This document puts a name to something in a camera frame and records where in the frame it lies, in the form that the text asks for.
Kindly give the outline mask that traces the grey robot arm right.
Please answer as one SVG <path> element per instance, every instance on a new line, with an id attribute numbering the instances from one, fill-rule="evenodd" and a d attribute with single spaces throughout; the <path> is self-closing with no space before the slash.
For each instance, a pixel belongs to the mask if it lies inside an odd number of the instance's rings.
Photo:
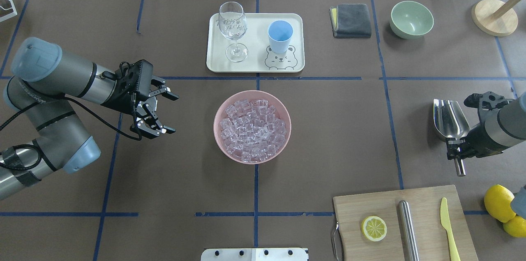
<path id="1" fill-rule="evenodd" d="M 526 139 L 526 94 L 506 99 L 492 91 L 471 94 L 464 105 L 478 110 L 479 124 L 448 147 L 449 160 L 501 154 Z"/>

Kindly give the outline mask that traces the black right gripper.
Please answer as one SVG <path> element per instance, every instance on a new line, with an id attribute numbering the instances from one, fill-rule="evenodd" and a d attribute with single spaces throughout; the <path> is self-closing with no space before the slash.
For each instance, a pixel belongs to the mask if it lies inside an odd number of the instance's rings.
<path id="1" fill-rule="evenodd" d="M 473 138 L 446 138 L 447 159 L 479 157 L 478 144 L 479 140 Z"/>

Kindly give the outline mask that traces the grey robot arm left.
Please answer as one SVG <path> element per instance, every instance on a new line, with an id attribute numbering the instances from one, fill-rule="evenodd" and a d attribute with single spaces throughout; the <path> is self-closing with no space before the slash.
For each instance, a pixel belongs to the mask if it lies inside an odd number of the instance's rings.
<path id="1" fill-rule="evenodd" d="M 1 152 L 1 199 L 55 171 L 74 173 L 100 157 L 94 137 L 71 106 L 79 99 L 131 115 L 133 140 L 175 132 L 160 122 L 157 96 L 179 97 L 146 60 L 124 61 L 112 72 L 58 44 L 29 37 L 15 54 L 11 71 L 4 100 L 16 115 L 27 115 L 38 137 Z"/>

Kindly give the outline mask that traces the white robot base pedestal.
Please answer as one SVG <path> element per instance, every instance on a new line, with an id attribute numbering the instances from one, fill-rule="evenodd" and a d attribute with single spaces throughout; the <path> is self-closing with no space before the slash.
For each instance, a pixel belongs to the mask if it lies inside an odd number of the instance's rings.
<path id="1" fill-rule="evenodd" d="M 308 261 L 307 248 L 210 248 L 203 251 L 201 261 Z"/>

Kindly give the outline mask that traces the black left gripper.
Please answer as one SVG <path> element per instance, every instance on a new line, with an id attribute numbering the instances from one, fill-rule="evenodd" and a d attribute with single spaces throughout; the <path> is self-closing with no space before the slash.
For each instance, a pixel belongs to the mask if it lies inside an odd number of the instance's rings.
<path id="1" fill-rule="evenodd" d="M 148 139 L 176 132 L 174 128 L 165 126 L 159 121 L 154 107 L 136 106 L 138 101 L 146 101 L 158 95 L 171 101 L 179 99 L 179 96 L 166 86 L 164 78 L 153 75 L 153 65 L 149 61 L 143 59 L 133 64 L 121 62 L 118 70 L 104 71 L 100 76 L 102 79 L 113 81 L 113 91 L 102 106 L 125 114 L 133 113 L 134 121 L 130 126 L 132 132 Z M 150 91 L 151 85 L 154 85 L 156 90 Z"/>

